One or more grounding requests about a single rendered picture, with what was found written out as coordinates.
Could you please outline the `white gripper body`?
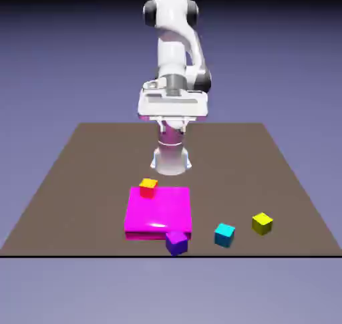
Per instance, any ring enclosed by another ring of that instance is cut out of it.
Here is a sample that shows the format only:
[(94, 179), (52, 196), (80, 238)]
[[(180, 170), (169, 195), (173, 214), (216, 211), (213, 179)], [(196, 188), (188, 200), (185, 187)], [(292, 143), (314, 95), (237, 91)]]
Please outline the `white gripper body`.
[(208, 95), (194, 90), (180, 90), (179, 96), (169, 96), (164, 88), (142, 88), (138, 101), (138, 115), (145, 120), (206, 117)]

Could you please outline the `small red cube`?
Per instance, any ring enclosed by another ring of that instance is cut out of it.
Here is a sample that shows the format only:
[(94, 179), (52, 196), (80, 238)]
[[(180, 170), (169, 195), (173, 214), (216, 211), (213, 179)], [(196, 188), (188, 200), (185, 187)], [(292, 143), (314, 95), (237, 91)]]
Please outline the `small red cube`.
[(158, 181), (151, 178), (143, 178), (139, 184), (140, 196), (144, 198), (153, 198), (156, 189), (158, 187)]

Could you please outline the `small cyan cube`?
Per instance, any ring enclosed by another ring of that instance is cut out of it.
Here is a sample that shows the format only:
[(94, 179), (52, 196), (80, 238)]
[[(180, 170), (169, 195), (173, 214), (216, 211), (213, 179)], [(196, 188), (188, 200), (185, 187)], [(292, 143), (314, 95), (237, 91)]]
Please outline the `small cyan cube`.
[(221, 247), (228, 248), (231, 246), (235, 234), (235, 227), (220, 223), (214, 231), (214, 243)]

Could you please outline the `small purple cube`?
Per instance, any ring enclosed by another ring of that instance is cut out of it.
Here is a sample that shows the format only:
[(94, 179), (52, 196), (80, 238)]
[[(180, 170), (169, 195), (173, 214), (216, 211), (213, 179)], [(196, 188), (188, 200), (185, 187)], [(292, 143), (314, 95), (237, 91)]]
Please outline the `small purple cube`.
[(181, 231), (166, 233), (166, 248), (172, 256), (178, 256), (188, 251), (188, 237)]

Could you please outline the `small yellow cube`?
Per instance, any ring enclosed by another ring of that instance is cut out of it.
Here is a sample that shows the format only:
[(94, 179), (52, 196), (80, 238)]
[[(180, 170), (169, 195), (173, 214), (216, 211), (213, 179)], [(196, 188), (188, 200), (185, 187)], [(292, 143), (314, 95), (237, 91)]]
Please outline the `small yellow cube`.
[(272, 227), (273, 219), (267, 214), (260, 212), (252, 217), (252, 228), (259, 235), (267, 234)]

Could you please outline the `large magenta box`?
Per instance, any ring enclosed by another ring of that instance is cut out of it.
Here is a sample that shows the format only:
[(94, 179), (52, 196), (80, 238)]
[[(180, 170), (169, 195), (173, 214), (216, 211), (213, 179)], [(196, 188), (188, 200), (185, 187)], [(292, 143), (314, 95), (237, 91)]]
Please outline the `large magenta box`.
[(128, 240), (164, 240), (166, 233), (192, 235), (190, 190), (187, 187), (161, 186), (153, 198), (144, 198), (132, 187), (124, 219)]

